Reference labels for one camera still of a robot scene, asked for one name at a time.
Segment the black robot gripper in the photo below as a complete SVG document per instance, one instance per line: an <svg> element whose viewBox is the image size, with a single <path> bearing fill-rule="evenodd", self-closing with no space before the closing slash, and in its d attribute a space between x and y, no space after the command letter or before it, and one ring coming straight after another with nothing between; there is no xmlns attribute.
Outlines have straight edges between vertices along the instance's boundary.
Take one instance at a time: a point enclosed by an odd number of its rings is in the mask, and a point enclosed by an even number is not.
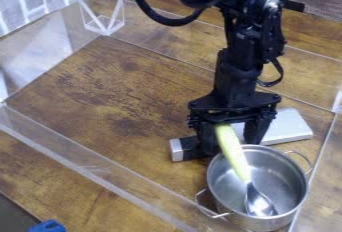
<svg viewBox="0 0 342 232"><path fill-rule="evenodd" d="M214 87L209 94L189 103L189 127L198 130L199 151L215 156L219 151L214 124L245 122L248 144L260 144L277 115L281 97L257 90L264 66L236 64L227 50L218 53Z"/></svg>

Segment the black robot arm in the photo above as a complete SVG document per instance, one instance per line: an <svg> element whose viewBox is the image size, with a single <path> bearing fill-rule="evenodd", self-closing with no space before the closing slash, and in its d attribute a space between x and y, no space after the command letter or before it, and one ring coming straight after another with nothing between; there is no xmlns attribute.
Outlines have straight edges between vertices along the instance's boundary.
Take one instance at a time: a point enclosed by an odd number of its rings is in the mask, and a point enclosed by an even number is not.
<svg viewBox="0 0 342 232"><path fill-rule="evenodd" d="M286 40L282 34L281 0L221 0L229 47L218 53L214 89L189 103L189 127L197 135L171 141L175 162L214 156L219 152L214 126L244 123L244 138L258 144L277 116L281 96L258 92L278 80L260 79L264 65L277 64Z"/></svg>

